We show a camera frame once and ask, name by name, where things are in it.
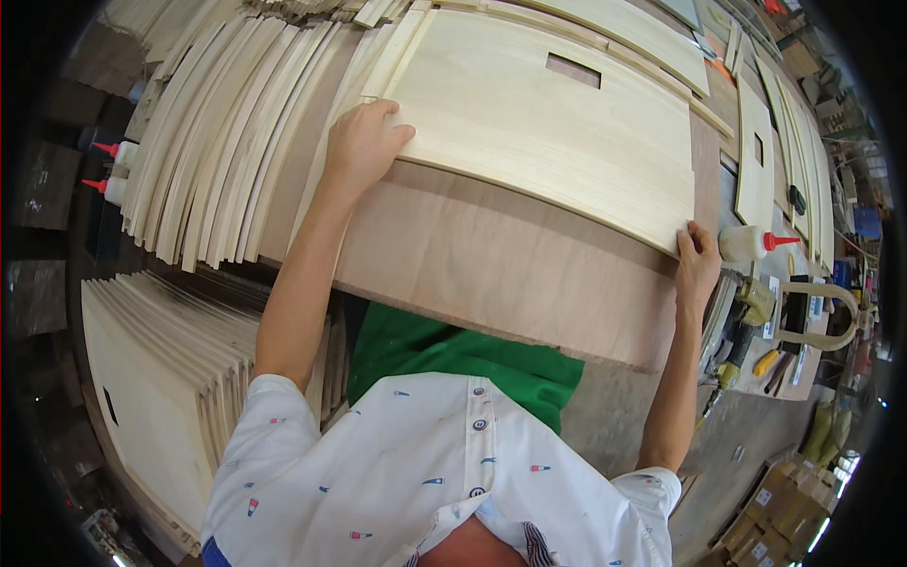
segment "white shirt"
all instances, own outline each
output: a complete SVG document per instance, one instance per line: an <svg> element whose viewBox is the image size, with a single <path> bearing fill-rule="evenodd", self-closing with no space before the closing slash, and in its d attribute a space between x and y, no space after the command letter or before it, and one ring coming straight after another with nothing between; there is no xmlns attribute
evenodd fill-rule
<svg viewBox="0 0 907 567"><path fill-rule="evenodd" d="M470 515L529 565L670 565L680 481L609 482L488 378L379 380L327 433L283 376L249 385L214 477L215 565L413 567Z"/></svg>

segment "green cloth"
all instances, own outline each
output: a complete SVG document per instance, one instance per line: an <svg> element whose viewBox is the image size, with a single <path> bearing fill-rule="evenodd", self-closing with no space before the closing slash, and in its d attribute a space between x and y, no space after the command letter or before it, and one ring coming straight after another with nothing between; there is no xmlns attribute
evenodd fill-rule
<svg viewBox="0 0 907 567"><path fill-rule="evenodd" d="M373 301L356 340L346 398L353 405L384 376L483 376L560 435L561 410L583 364L550 347L489 337Z"/></svg>

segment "glue bottle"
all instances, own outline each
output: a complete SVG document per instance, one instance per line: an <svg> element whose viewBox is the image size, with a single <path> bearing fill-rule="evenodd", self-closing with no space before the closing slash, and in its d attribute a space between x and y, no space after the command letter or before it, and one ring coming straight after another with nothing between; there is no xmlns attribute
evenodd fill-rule
<svg viewBox="0 0 907 567"><path fill-rule="evenodd" d="M120 207L126 197L126 180L122 177L111 177L101 181L83 179L82 183L91 185L104 196L105 200Z"/></svg>
<svg viewBox="0 0 907 567"><path fill-rule="evenodd" d="M728 227L718 235L721 258L729 262L754 262L780 244L799 242L799 238L775 236L757 226Z"/></svg>
<svg viewBox="0 0 907 567"><path fill-rule="evenodd" d="M98 142L92 142L92 145L111 154L113 163L121 165L128 170L131 170L135 165L135 157L139 155L139 144L125 140L113 145Z"/></svg>

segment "worker's right hand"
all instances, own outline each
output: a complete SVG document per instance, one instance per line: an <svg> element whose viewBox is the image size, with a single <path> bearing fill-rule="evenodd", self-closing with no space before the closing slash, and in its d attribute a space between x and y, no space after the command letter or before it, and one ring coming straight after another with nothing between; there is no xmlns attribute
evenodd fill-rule
<svg viewBox="0 0 907 567"><path fill-rule="evenodd" d="M327 157L319 189L329 199L355 205L366 190L381 180L415 128L401 124L385 127L385 116L400 109L394 101L359 104L331 127Z"/></svg>
<svg viewBox="0 0 907 567"><path fill-rule="evenodd" d="M708 298L721 273L721 255L712 234L694 220L687 230L678 230L680 265L676 277L677 318L701 325Z"/></svg>

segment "floor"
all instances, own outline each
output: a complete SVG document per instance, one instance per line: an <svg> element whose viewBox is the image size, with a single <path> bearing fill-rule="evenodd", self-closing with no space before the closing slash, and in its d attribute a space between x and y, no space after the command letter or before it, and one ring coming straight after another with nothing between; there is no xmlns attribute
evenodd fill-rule
<svg viewBox="0 0 907 567"><path fill-rule="evenodd" d="M561 411L561 438L608 478L633 470L658 379L617 363L587 364ZM763 461L804 439L822 390L814 386L804 402L724 394L679 471L700 477L668 524L675 565L692 565L706 555L708 541L743 499ZM700 408L711 391L712 386L699 388ZM733 460L738 445L744 447L739 463Z"/></svg>

